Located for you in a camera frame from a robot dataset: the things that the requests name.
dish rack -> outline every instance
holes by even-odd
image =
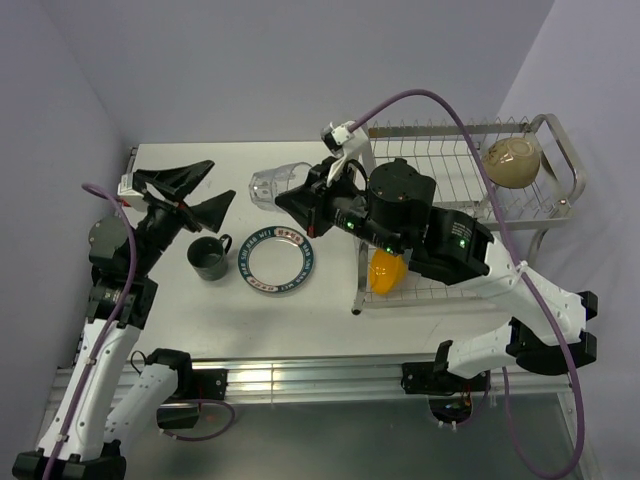
[[[493,187],[507,227],[533,233],[527,255],[527,261],[533,265],[547,231],[564,225],[571,218],[571,206],[586,185],[584,166],[557,117],[552,114],[538,115],[532,121],[526,117],[521,121],[513,117],[504,122],[499,118],[494,122],[471,121],[467,129],[480,155],[496,141],[513,136],[525,137],[542,154],[540,171],[530,186],[519,190]],[[484,182],[458,127],[445,122],[427,122],[426,125],[400,122],[397,126],[376,123],[368,133],[369,148],[362,154],[367,173],[378,165],[402,157],[421,174],[436,180],[434,206],[461,210],[490,230],[498,230]],[[388,295],[376,295],[368,282],[369,262],[374,251],[375,247],[356,240],[358,288],[351,310],[355,315],[364,308],[478,298],[472,292],[447,287],[413,272],[409,272],[402,284]]]

table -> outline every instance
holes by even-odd
[[[159,284],[147,326],[137,348],[157,347],[191,353],[194,358],[283,358],[299,356],[432,353],[441,341],[492,330],[509,316],[482,300],[433,306],[365,310],[351,314],[356,290],[354,239],[333,229],[313,239],[316,261],[311,278],[285,296],[269,296],[245,284],[236,266],[238,247],[261,227],[300,230],[285,214],[255,207],[247,185],[253,172],[278,165],[320,162],[328,156],[321,142],[143,144],[132,168],[167,169],[202,160],[215,167],[187,197],[197,204],[227,189],[237,191],[222,233],[234,239],[229,272],[204,282],[186,260],[200,235],[182,231],[150,277]],[[127,209],[132,222],[143,214]]]

wall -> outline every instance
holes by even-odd
[[[406,88],[493,116],[553,0],[41,0],[134,142],[315,140]],[[380,118],[445,117],[406,101]]]
[[[639,18],[634,0],[556,1],[501,108],[502,115],[556,113],[589,173],[577,217],[547,236],[538,268],[600,297],[589,325],[599,357],[581,378],[587,432],[605,477],[615,480],[640,472]]]
[[[87,232],[114,187],[118,131],[41,5],[0,2],[0,475],[32,449],[56,365],[66,363],[90,285]]]

mug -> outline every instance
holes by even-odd
[[[189,246],[187,260],[203,280],[219,280],[227,273],[227,253],[230,248],[229,235],[222,235],[219,239],[201,237]]]

